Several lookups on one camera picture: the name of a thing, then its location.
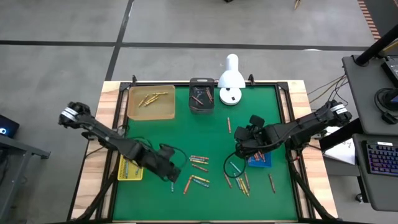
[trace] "black metal frame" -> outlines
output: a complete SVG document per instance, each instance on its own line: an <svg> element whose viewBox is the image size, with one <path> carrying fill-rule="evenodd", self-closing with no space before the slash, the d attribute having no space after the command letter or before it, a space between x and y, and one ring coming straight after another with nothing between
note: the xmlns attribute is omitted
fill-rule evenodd
<svg viewBox="0 0 398 224"><path fill-rule="evenodd" d="M14 203L29 159L33 155L40 156L41 159L48 159L51 152L23 144L3 135L0 135L0 149L7 151L7 156L13 160L0 185L0 223L3 223L6 222L11 205Z"/></svg>
<svg viewBox="0 0 398 224"><path fill-rule="evenodd" d="M115 115L114 115L114 120L113 120L113 128L117 128L118 122L119 122L119 114L120 114L120 109L121 109L121 103L123 100L123 95L125 93L125 90L128 90L130 86L151 86L151 85L174 85L174 86L189 86L189 82L183 82L183 83L179 83L179 82L145 82L145 83L140 83L140 82L136 82L137 79L135 78L135 76L133 76L133 81L132 82L122 82L120 84L119 87L119 94L118 94L118 100L116 102L116 110L115 110ZM256 83L254 81L254 78L252 75L250 75L249 77L249 81L246 82L246 86L250 87L250 86L273 86L275 89L275 94L277 96L277 104L278 104L278 109L279 109L279 116L280 116L280 120L283 123L286 123L286 119L284 116L284 108L282 105L282 100L281 100L281 95L280 95L280 90L284 91L285 93L285 97L286 97L286 102L287 102L287 109L289 112L289 118L290 120L294 120L294 112L293 112L293 106L292 106L292 100L290 98L290 92L289 92L289 86L287 82L279 82L279 83ZM127 124L128 122L128 118L127 118L127 114L126 111L124 113L124 118L123 118L123 124ZM106 162L104 165L104 173L103 173L103 181L101 184L101 188L104 187L104 184L106 183L106 181L108 180L108 175L109 175L109 170L110 170L110 165L111 165L111 161L112 161L112 157L113 157L113 151L108 151L107 155L106 155ZM120 154L118 154L118 158L116 159L116 165L115 167L118 167L119 164L119 157ZM300 167L300 175L302 176L304 182L308 185L308 179L307 179L307 173L305 171L305 165L304 165L304 161L303 158L300 157L300 159L298 159L298 164ZM292 170L289 167L289 173L290 173L290 177L292 177ZM295 200L295 206L296 206L296 212L297 212L297 217L298 219L303 218L303 210L302 210L302 206L301 206L301 201L300 201L300 195L299 195L299 189L297 187L297 183L294 181L293 178L291 179L291 183L292 183L292 190L293 190L293 195L294 195L294 200ZM76 193L78 190L78 186L79 186L79 182L80 179L78 180L78 183L76 185L76 189L75 189L75 195L74 198L72 200L72 204L70 207L70 213L68 214L68 220L70 220L71 215L72 215L72 211L73 211L73 207L75 204L75 198L76 198ZM95 219L96 221L102 221L102 220L106 220L107 222L111 222L113 219L113 213L114 213L114 204L116 201L116 194L117 194L117 188L118 188L118 181L116 180L115 182L113 182L112 185L112 190L111 190L111 197L110 197L110 201L109 201L109 210L108 210L108 214L107 214L107 218L102 218L102 209L103 209L103 200L99 203L98 208L96 209L96 215L95 215ZM308 208L308 214L310 218L315 218L315 212L314 209L311 205L311 203L309 202L309 200L307 199L307 208Z"/></svg>

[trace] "green table surface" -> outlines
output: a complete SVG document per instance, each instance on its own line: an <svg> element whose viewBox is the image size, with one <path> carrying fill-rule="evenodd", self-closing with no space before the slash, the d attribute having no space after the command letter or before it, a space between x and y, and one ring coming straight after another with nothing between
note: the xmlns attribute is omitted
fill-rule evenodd
<svg viewBox="0 0 398 224"><path fill-rule="evenodd" d="M120 181L114 205L115 221L170 221L170 220L297 220L294 195L285 160L284 146L272 151L272 167L248 167L250 197L238 189L230 179L230 189L223 175L223 162L234 151L234 130L249 124L252 114L263 117L266 124L280 123L281 118L273 86L242 89L243 97L236 106L226 106L219 100L215 89L215 108L212 114L192 114L188 107L188 87L176 87L175 119L160 121L129 120L129 138L142 136L149 139L156 150L159 143L184 150L188 156L210 158L202 165L208 173L198 170L188 162L171 192L170 182L163 182L145 170L141 181ZM228 132L227 117L232 133ZM183 163L184 156L176 151L172 161ZM243 161L233 156L238 167ZM227 172L235 170L227 166ZM268 174L272 174L276 188L273 193ZM187 194L183 190L191 175L210 180L210 188L192 182Z"/></svg>

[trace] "black desk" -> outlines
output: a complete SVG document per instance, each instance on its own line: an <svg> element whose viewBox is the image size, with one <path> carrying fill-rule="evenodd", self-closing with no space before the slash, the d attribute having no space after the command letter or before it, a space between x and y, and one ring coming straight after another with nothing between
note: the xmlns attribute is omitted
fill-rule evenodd
<svg viewBox="0 0 398 224"><path fill-rule="evenodd" d="M32 155L48 159L50 153L5 136L0 136L0 148L8 151L10 160L8 171L0 185L0 223L5 223L29 159Z"/></svg>
<svg viewBox="0 0 398 224"><path fill-rule="evenodd" d="M364 202L382 211L398 212L398 177L374 175L367 172L366 151L361 143L366 140L398 142L398 124L387 124L374 104L374 94L381 88L393 88L381 64L384 59L373 58L361 67L353 57L344 57L343 66L353 94L359 118L320 140L322 151L353 138L359 169L358 184Z"/></svg>
<svg viewBox="0 0 398 224"><path fill-rule="evenodd" d="M398 212L398 177L388 175L374 175L369 174L367 170L367 154L363 141L384 141L397 142L398 137L390 136L370 136L365 134L354 134L353 141L355 145L355 153L359 166L359 173L361 174L361 181L359 183L362 191L364 202L369 201L372 208L377 211Z"/></svg>
<svg viewBox="0 0 398 224"><path fill-rule="evenodd" d="M328 175L350 176L350 177L360 176L357 165L351 165L346 162L330 159L326 156L323 156L323 161L325 162L325 167L326 171L328 172Z"/></svg>
<svg viewBox="0 0 398 224"><path fill-rule="evenodd" d="M398 125L387 124L374 104L374 94L381 88L393 88L381 68L384 59L373 58L365 67L356 65L353 57L344 57L343 66L353 94L359 118L320 141L322 150L346 141L353 134L398 136Z"/></svg>

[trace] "table leg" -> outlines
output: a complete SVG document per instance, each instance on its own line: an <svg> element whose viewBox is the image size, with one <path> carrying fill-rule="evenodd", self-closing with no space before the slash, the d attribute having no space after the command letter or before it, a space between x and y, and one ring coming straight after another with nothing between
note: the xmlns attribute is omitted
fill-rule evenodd
<svg viewBox="0 0 398 224"><path fill-rule="evenodd" d="M0 136L0 146L9 149L10 154L20 154L20 153L24 154L26 151L28 153L38 155L42 159L48 159L51 153L30 145L23 144L19 141L16 141L14 139L5 136Z"/></svg>
<svg viewBox="0 0 398 224"><path fill-rule="evenodd" d="M353 134L362 134L363 129L359 118L348 123L346 126L340 128L338 131L319 140L322 152L331 149L333 146L347 141L352 138Z"/></svg>
<svg viewBox="0 0 398 224"><path fill-rule="evenodd" d="M21 179L31 157L32 154L30 153L11 154L9 156L10 166L0 186L0 223L5 223L9 216L9 211L21 186Z"/></svg>
<svg viewBox="0 0 398 224"><path fill-rule="evenodd" d="M359 189L361 190L362 202L369 203L368 196L366 195L365 186L362 181L362 177L356 177L358 179Z"/></svg>

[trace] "paper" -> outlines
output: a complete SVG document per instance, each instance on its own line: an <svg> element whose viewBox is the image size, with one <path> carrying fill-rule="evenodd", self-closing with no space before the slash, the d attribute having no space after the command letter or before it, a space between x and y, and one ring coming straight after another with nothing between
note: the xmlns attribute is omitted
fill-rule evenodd
<svg viewBox="0 0 398 224"><path fill-rule="evenodd" d="M326 135L329 135L339 130L339 127L327 127L326 130L328 132L328 134ZM349 139L336 145L335 147L327 150L323 155L332 159L355 165L355 146L353 139Z"/></svg>

